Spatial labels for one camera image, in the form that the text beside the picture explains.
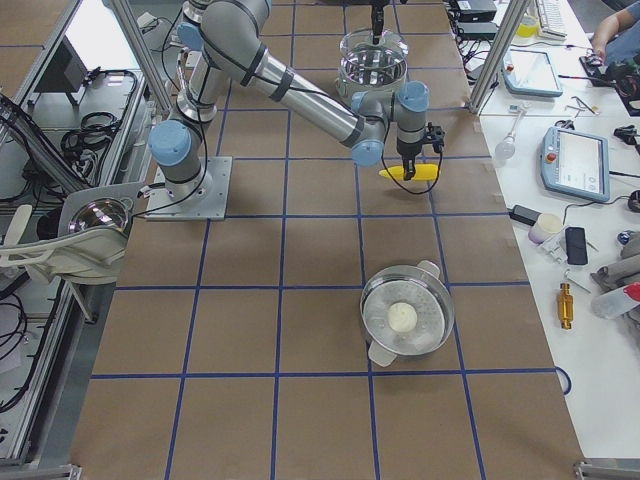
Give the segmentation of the black gripper corn side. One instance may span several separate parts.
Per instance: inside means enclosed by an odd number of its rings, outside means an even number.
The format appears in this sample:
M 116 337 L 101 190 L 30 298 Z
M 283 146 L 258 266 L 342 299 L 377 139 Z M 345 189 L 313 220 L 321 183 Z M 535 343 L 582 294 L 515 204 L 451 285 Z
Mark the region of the black gripper corn side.
M 371 0 L 372 43 L 380 42 L 384 30 L 384 0 Z M 444 150 L 445 131 L 439 125 L 428 122 L 416 131 L 407 131 L 398 127 L 396 149 L 403 165 L 403 180 L 410 181 L 416 174 L 415 159 L 424 145 L 431 145 L 436 154 Z

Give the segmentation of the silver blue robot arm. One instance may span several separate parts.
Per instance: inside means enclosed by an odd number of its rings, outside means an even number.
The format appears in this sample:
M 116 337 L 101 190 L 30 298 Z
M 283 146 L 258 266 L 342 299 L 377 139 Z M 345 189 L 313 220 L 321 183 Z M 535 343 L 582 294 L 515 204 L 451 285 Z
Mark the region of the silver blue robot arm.
M 198 51 L 201 57 L 191 77 L 182 80 L 168 120 L 153 128 L 150 137 L 152 154 L 174 201 L 190 199 L 211 180 L 198 150 L 217 112 L 216 101 L 231 81 L 254 87 L 302 116 L 349 148 L 360 166 L 382 161 L 389 129 L 394 127 L 402 163 L 385 167 L 383 175 L 397 184 L 414 180 L 435 186 L 441 166 L 416 161 L 426 144 L 437 154 L 444 150 L 442 128 L 427 120 L 428 87 L 404 76 L 383 75 L 377 77 L 377 84 L 369 85 L 364 76 L 382 60 L 397 72 L 405 67 L 404 46 L 383 39 L 385 5 L 373 2 L 372 26 L 363 32 L 366 40 L 342 59 L 342 99 L 334 99 L 275 58 L 262 41 L 271 2 L 186 2 L 177 32 L 186 50 Z

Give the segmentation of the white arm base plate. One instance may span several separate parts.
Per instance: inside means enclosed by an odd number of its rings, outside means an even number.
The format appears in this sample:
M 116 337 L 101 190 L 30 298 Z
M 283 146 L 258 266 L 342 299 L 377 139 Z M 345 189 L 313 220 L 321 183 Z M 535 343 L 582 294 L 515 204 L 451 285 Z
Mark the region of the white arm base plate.
M 165 179 L 158 166 L 154 181 L 163 186 L 152 189 L 143 216 L 157 221 L 225 219 L 233 158 L 201 156 L 201 172 L 184 184 Z

